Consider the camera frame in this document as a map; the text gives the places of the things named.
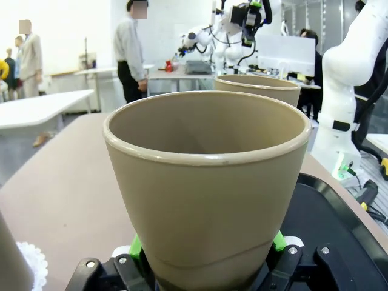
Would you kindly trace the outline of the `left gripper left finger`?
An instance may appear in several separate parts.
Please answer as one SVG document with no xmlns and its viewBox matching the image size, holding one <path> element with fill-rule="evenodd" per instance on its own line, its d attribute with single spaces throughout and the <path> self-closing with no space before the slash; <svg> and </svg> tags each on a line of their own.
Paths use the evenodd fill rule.
<svg viewBox="0 0 388 291">
<path fill-rule="evenodd" d="M 96 258 L 80 260 L 68 283 L 69 290 L 156 290 L 154 274 L 138 236 L 118 247 L 102 263 Z"/>
</svg>

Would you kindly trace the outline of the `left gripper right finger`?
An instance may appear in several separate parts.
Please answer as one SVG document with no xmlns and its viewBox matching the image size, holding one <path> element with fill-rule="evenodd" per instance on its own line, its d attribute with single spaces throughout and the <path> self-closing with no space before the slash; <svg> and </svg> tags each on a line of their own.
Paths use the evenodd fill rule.
<svg viewBox="0 0 388 291">
<path fill-rule="evenodd" d="M 282 251 L 271 249 L 258 290 L 367 290 L 369 257 L 348 231 L 307 235 Z"/>
</svg>

